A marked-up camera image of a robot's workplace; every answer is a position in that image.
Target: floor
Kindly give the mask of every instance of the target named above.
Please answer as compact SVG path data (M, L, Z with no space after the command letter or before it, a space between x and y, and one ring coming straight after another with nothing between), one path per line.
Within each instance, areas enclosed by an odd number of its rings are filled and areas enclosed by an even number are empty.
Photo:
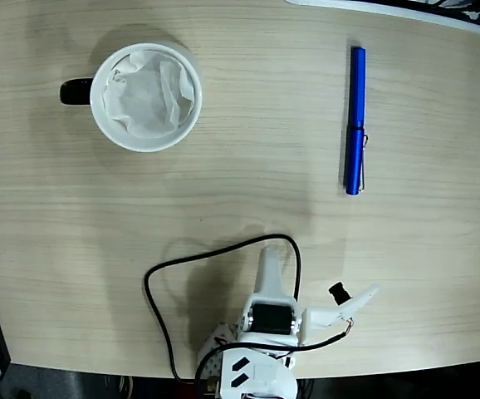
M173 380L134 378L132 382L133 399L193 398L190 386L179 386ZM466 392L480 396L480 362L417 372L305 380L301 386L305 390L298 399L444 399ZM120 384L116 376L12 364L0 381L0 399L126 399L129 389L126 377Z

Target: black cable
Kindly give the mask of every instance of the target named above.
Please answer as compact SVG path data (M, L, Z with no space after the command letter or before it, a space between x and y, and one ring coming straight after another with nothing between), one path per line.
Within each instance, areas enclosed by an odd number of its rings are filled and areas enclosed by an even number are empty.
M431 7L439 7L441 6L444 2L446 2L447 0L439 0L438 2L435 2L433 4L430 4Z
M296 399L304 399L305 397L305 388L304 388L304 382L305 380L299 380L297 381L297 395Z
M306 389L308 393L306 394L305 399L310 399L311 398L312 393L314 392L314 382L316 382L315 379L311 379L309 381L309 384L308 384L307 389Z
M168 349L170 369L172 370L172 374L175 380L177 380L178 382L181 382L183 384L193 383L192 380L181 378L177 373L177 369L175 368L174 349L172 348L172 341L170 340L170 335L168 333L168 329L166 328L166 324L164 323L163 317L160 315L159 308L157 308L157 305L155 304L155 301L151 295L151 289L149 288L149 278L153 273L161 270L162 268L167 268L168 266L174 266L175 264L186 264L188 262L194 262L197 260L212 258L214 256L227 254L229 252L236 251L237 249L247 247L248 245L260 243L262 241L268 241L270 239L284 239L288 243L290 243L291 247L293 248L293 251L296 255L296 281L293 289L293 298L297 300L299 298L299 287L301 286L301 252L299 251L299 247L297 246L296 241L292 237L285 234L266 234L260 237L255 237L253 239L247 239L246 241L242 241L241 243L238 243L238 244L229 245L228 247L225 247L222 249L216 249L214 251L206 252L203 254L192 255L192 256L187 256L180 259L170 260L168 262L163 262L161 264L158 264L157 266L154 266L150 270L148 270L144 275L144 291L146 292L146 297L148 298L149 305L154 311L154 314L157 317L157 321L159 322L160 328L163 332L164 340L166 341L166 347ZM233 345L233 344L229 343L226 345L222 345L221 348L224 348L223 350L226 350L227 347L230 345ZM248 347L247 345L249 344L236 342L234 345L240 345L235 347Z
M457 13L457 12L479 12L474 6L468 5L463 7L437 7L436 10L445 14Z

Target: wire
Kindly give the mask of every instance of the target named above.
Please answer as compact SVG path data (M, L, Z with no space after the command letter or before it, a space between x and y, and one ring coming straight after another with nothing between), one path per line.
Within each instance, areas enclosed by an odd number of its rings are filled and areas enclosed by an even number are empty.
M127 392L127 399L131 399L133 397L133 377L129 376L128 378L130 380L130 387Z
M242 399L283 399L282 397L258 397L252 393L242 395Z
M311 398L312 393L314 392L314 382L316 382L316 380L314 379L310 380L310 383L308 384L308 393L305 395L305 399Z
M170 335L168 333L168 329L166 328L166 324L164 323L163 317L160 314L159 308L157 308L157 305L151 294L151 288L149 287L149 279L151 278L151 275L155 272L158 272L162 268L167 268L168 266L174 266L176 264L187 264L189 262L195 262L197 260L212 258L214 256L227 254L229 252L236 251L237 249L241 249L249 245L261 243L262 241L268 241L270 239L284 239L293 248L293 251L296 255L296 281L293 289L293 298L297 300L299 298L299 287L301 285L301 252L299 251L299 247L297 246L296 241L292 237L285 234L266 234L260 237L255 237L253 239L247 239L238 244L229 245L228 247L225 247L222 249L216 249L214 251L205 252L203 254L192 255L184 258L170 260L168 262L163 262L161 264L154 266L150 270L148 270L144 275L144 291L146 293L146 297L148 299L149 305L151 306L154 312L154 315L157 318L157 321L159 322L160 328L163 332L164 340L166 341L166 347L168 349L170 369L176 381L181 382L183 384L193 383L192 380L181 378L177 373L177 369L175 367L174 349L172 347L172 341L170 339Z
M433 4L430 4L430 7L439 7L441 6L444 2L446 2L447 0L439 0L438 2L435 2Z
M447 14L456 12L478 12L478 10L471 5L464 7L438 7L437 10Z
M297 382L298 393L297 399L306 399L306 389L308 388L308 383L310 380L299 380Z
M282 359L283 357L290 356L291 352L285 353L284 355L275 357L277 360Z
M151 288L149 287L149 279L151 278L151 275L155 272L158 272L159 270L163 268L167 268L168 266L174 266L176 264L186 264L189 262L194 262L197 260L202 260L202 259L208 259L212 258L214 256L219 256L222 254L227 254L229 252L235 251L237 249L241 249L244 247L247 247L249 245L257 244L262 241L268 241L270 239L284 239L286 240L291 247L294 250L294 253L296 255L296 281L294 284L294 291L293 291L293 297L295 300L299 298L299 288L301 286L301 252L299 250L299 247L297 246L296 241L285 234L266 234L260 237L256 237L253 239L248 239L246 241L242 241L241 243L230 245L228 247L222 248L222 249L216 249L214 251L206 252L203 254L198 254L198 255L192 255L192 256L187 256L184 258L180 259L175 259L175 260L170 260L168 262L163 262L161 264L158 264L148 270L146 274L144 275L144 291L146 293L146 297L149 301L149 305L151 306L154 315L157 317L157 321L159 322L160 328L163 332L164 335L164 340L166 341L166 347L168 349L168 356L169 356L169 363L170 363L170 369L172 371L172 374L175 378L176 381L181 382L183 384L191 384L193 383L195 386L196 390L196 395L198 398L203 398L204 397L204 392L202 389L202 375L203 375L203 370L205 369L205 365L207 362L217 354L227 351L229 349L238 349L238 348L244 348L244 349L262 349L266 351L288 351L289 353L293 352L306 352L306 351L313 351L315 349L319 349L321 347L326 347L328 345L331 345L334 342L340 341L343 337L345 337L350 329L352 328L352 319L349 320L349 326L347 329L340 333L335 335L334 337L330 337L326 339L325 341L318 342L315 344L311 345L305 345L302 347L293 347L293 346L287 346L287 345L269 345L265 343L256 343L256 342L230 342L226 343L224 345L220 345L218 347L213 348L211 351L209 351L202 359L202 361L198 364L198 368L196 370L196 374L194 376L194 380L189 380L189 379L183 379L179 376L177 373L177 369L175 367L175 359L174 359L174 349L172 347L172 341L170 339L168 329L166 328L166 324L164 323L164 320L160 314L159 308L157 307L157 304L155 303L153 296L151 294Z

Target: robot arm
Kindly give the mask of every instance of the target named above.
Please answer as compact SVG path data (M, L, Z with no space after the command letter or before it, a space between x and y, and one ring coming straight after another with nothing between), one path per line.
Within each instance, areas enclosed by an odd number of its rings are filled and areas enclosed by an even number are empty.
M246 301L233 340L285 347L302 346L312 330L327 328L338 320L350 321L378 290L379 287L374 285L352 298L338 283L330 289L337 307L312 307L301 312L297 301L284 292L277 250L266 247L260 255L254 291ZM212 349L214 341L220 338L217 332L223 332L224 328L227 329L224 325L218 326L199 357ZM218 374L219 396L222 399L295 399L297 382L291 372L294 364L295 357L289 349L235 348L224 351ZM208 374L212 375L212 370L208 370Z

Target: coffee filter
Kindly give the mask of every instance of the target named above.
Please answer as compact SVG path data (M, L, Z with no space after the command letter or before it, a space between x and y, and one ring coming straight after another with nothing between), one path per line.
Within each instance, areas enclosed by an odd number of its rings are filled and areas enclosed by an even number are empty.
M143 50L112 69L103 100L108 117L129 135L157 138L186 121L194 105L194 87L181 62L164 52Z

